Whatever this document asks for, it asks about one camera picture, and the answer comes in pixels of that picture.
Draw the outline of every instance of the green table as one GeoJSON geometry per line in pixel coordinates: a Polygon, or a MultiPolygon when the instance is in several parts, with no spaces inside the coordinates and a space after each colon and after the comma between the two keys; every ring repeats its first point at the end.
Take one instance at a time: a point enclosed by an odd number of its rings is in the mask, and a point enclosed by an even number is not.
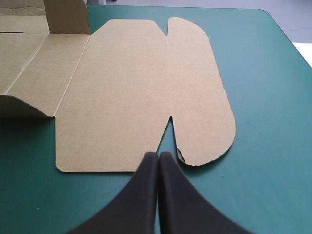
{"type": "MultiPolygon", "coordinates": [[[[169,17],[199,25],[210,38],[237,133],[219,160],[181,165],[183,171],[204,197],[254,233],[311,232],[312,69],[268,13],[99,5],[88,11],[92,31],[110,19],[151,19],[164,32],[169,17]]],[[[159,148],[165,150],[175,153],[171,123],[159,148]]],[[[55,167],[53,118],[0,120],[0,233],[68,231],[130,177],[62,173],[55,167]]]]}

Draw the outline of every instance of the cardboard flap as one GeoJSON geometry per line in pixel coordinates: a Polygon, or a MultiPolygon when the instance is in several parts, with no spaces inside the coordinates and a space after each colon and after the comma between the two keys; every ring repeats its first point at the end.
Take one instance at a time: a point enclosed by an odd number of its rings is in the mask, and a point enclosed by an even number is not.
{"type": "Polygon", "coordinates": [[[14,83],[44,37],[44,34],[0,33],[0,94],[5,94],[14,83]]]}
{"type": "Polygon", "coordinates": [[[16,97],[0,95],[0,118],[39,117],[47,117],[47,115],[16,97]]]}
{"type": "Polygon", "coordinates": [[[0,16],[0,32],[48,33],[46,16],[0,16]]]}
{"type": "Polygon", "coordinates": [[[54,116],[88,39],[89,35],[48,35],[7,94],[54,116]]]}

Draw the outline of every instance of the white floor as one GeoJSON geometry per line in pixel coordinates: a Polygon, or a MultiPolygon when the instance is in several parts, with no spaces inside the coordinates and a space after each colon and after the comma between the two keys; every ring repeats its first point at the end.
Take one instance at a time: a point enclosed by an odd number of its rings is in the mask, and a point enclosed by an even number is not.
{"type": "Polygon", "coordinates": [[[302,57],[307,61],[307,63],[312,67],[312,43],[296,43],[293,45],[302,55],[302,57]]]}

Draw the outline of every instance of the cardboard slit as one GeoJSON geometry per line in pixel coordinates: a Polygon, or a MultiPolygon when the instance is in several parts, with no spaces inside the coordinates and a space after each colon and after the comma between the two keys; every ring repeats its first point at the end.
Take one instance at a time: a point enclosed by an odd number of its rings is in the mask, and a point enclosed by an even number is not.
{"type": "Polygon", "coordinates": [[[23,32],[10,32],[10,31],[1,31],[0,33],[23,33],[23,32]]]}

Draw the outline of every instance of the cardboard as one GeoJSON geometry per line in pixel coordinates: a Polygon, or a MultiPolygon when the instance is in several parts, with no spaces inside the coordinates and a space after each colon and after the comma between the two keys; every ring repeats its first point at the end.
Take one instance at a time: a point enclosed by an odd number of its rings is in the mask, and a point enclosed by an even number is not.
{"type": "Polygon", "coordinates": [[[90,34],[85,0],[44,0],[50,33],[90,34]]]}
{"type": "Polygon", "coordinates": [[[0,32],[49,32],[46,16],[0,16],[0,32]]]}
{"type": "Polygon", "coordinates": [[[6,94],[54,116],[88,38],[89,35],[49,34],[6,94]]]}
{"type": "Polygon", "coordinates": [[[44,37],[45,34],[0,33],[0,94],[19,76],[44,37]]]}
{"type": "Polygon", "coordinates": [[[0,15],[45,15],[43,0],[1,0],[0,15]]]}
{"type": "Polygon", "coordinates": [[[171,18],[166,36],[151,20],[114,19],[91,36],[71,35],[71,46],[56,36],[7,94],[56,116],[61,171],[135,171],[144,152],[157,150],[170,116],[188,165],[232,144],[234,116],[197,25],[171,18]]]}
{"type": "Polygon", "coordinates": [[[45,15],[43,0],[27,0],[27,15],[45,15]]]}

